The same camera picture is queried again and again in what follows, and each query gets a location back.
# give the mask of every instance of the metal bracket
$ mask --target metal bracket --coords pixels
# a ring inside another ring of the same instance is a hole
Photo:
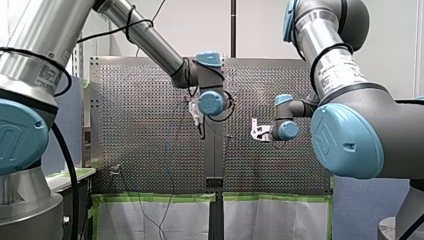
[[[203,113],[199,110],[199,98],[194,98],[188,104],[188,111],[193,116],[194,124],[198,127],[203,124]]]
[[[222,188],[224,179],[222,177],[206,178],[206,188]]]
[[[258,120],[256,118],[252,118],[252,131],[250,132],[250,136],[253,139],[261,142],[272,142],[270,138],[272,125],[260,125],[258,126]]]

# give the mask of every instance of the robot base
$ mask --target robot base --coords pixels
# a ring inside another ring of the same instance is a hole
[[[63,237],[62,196],[55,194],[43,209],[0,221],[2,240],[61,240]]]

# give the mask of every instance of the white wall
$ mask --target white wall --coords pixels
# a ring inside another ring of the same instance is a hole
[[[282,42],[288,0],[239,2],[238,57],[298,58],[293,46]],[[395,98],[413,97],[419,1],[364,2],[371,29],[363,49],[355,54],[357,62],[370,81],[386,86]]]
[[[162,0],[133,0],[145,18],[152,18]],[[230,1],[178,0],[166,1],[155,20],[155,28],[184,56],[216,50],[230,54]],[[137,47],[128,43],[125,35],[111,38],[111,55],[135,56]]]

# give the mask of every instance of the black pole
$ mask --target black pole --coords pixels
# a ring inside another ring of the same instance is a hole
[[[231,58],[236,58],[237,0],[231,0]]]

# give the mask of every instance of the green tape strip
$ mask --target green tape strip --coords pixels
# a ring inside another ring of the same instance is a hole
[[[84,169],[84,168],[80,168],[76,170],[76,174],[77,177],[81,177],[82,175],[85,175],[87,173],[89,173],[91,171],[91,169]],[[69,172],[63,173],[63,177],[71,177],[69,175]]]
[[[327,240],[333,239],[333,198],[328,202]]]
[[[171,194],[134,193],[125,192],[119,194],[99,194],[93,196],[93,202],[160,202],[168,203]],[[213,202],[215,194],[181,194],[174,195],[171,203],[201,203]]]
[[[286,202],[329,203],[331,196],[308,196],[278,193],[224,193],[224,201],[276,200]]]
[[[93,239],[97,240],[97,230],[98,230],[98,221],[99,221],[99,207],[100,202],[96,202],[93,200],[93,207],[92,207],[92,213],[93,213]]]

